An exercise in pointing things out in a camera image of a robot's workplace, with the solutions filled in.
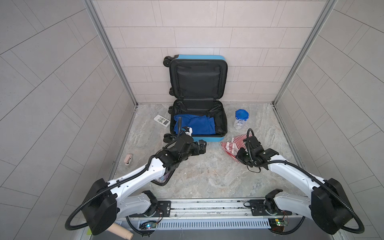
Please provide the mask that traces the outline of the blue shirt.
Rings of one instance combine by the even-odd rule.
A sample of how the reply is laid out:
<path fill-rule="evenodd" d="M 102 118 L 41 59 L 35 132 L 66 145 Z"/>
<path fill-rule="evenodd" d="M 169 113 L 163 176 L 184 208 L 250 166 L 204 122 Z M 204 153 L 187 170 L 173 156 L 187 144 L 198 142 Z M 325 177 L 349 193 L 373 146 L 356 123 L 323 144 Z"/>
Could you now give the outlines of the blue shirt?
<path fill-rule="evenodd" d="M 182 118 L 182 128 L 189 127 L 193 129 L 193 135 L 215 135 L 214 118 L 208 116 L 197 115 L 175 115 L 173 119 L 176 121 L 174 131 L 179 132 L 178 121 Z"/>

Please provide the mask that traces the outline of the red white striped garment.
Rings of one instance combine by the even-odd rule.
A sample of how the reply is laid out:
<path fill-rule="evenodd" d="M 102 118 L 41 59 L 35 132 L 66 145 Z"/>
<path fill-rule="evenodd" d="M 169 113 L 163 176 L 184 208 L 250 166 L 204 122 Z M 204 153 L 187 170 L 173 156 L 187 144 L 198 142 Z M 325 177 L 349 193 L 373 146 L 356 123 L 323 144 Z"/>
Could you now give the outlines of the red white striped garment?
<path fill-rule="evenodd" d="M 233 137 L 229 142 L 221 142 L 222 149 L 236 162 L 240 161 L 236 158 L 238 151 L 243 148 L 246 149 L 244 139 L 247 137 L 246 134 Z"/>

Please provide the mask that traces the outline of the clear jar with blue lid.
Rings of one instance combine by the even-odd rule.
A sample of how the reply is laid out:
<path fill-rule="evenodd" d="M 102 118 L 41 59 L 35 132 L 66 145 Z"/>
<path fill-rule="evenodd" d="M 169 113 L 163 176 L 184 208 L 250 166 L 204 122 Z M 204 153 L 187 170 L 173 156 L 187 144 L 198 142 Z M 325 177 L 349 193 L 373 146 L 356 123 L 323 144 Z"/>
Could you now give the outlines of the clear jar with blue lid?
<path fill-rule="evenodd" d="M 236 110 L 235 112 L 235 122 L 234 122 L 234 128 L 236 130 L 240 130 L 245 125 L 246 121 L 249 119 L 249 113 L 244 109 Z"/>

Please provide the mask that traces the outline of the clear toiletry pouch black trim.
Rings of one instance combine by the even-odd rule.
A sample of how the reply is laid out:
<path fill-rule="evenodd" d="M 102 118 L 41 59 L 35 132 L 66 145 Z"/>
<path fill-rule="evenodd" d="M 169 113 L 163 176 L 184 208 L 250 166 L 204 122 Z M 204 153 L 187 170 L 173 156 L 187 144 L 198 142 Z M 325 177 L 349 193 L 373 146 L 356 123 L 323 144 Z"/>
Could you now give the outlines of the clear toiletry pouch black trim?
<path fill-rule="evenodd" d="M 169 182 L 169 180 L 171 179 L 171 177 L 174 174 L 174 172 L 175 172 L 175 170 L 172 170 L 172 171 L 164 174 L 160 178 L 152 180 L 151 182 L 153 184 L 155 184 L 155 185 L 163 187 L 163 186 L 165 186 Z"/>

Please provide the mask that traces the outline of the blue suitcase with black lining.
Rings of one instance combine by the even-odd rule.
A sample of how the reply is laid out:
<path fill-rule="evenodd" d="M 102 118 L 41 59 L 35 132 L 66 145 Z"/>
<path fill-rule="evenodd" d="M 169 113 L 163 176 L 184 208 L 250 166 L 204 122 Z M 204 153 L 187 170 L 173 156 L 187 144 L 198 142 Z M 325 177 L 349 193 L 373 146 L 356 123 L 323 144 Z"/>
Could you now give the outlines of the blue suitcase with black lining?
<path fill-rule="evenodd" d="M 169 94 L 176 100 L 169 107 L 170 135 L 175 137 L 175 115 L 197 115 L 214 118 L 215 135 L 193 135 L 195 141 L 221 142 L 228 132 L 228 121 L 220 99 L 228 75 L 226 59 L 220 55 L 175 55 L 163 60 L 169 69 Z"/>

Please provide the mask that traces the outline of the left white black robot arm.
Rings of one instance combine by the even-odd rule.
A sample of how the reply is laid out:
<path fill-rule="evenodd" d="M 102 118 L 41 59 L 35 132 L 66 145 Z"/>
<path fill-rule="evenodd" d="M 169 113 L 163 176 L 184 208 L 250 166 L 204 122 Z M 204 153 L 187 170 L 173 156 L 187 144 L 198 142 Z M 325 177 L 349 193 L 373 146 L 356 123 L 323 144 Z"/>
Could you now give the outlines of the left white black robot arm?
<path fill-rule="evenodd" d="M 104 231 L 118 230 L 115 221 L 120 217 L 134 214 L 151 216 L 157 210 L 158 200 L 150 191 L 139 195 L 133 193 L 149 182 L 166 185 L 160 179 L 171 177 L 180 163 L 191 156 L 206 153 L 207 142 L 182 134 L 166 145 L 156 154 L 149 157 L 148 162 L 127 175 L 106 182 L 99 179 L 93 183 L 82 204 L 67 218 L 65 229 L 75 231 L 89 227 L 92 235 Z"/>

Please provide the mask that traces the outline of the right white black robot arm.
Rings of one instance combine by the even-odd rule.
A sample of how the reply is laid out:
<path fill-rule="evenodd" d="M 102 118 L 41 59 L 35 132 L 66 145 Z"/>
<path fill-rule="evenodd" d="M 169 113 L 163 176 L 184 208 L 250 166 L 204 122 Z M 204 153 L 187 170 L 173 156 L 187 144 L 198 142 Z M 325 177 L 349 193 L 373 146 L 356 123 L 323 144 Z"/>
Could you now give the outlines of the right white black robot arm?
<path fill-rule="evenodd" d="M 233 138 L 235 157 L 248 169 L 265 169 L 283 177 L 300 189 L 297 196 L 275 189 L 265 196 L 264 209 L 269 215 L 289 211 L 311 219 L 327 234 L 339 230 L 362 234 L 365 226 L 354 211 L 343 186 L 335 179 L 325 180 L 286 160 L 273 149 L 264 149 L 249 129 Z"/>

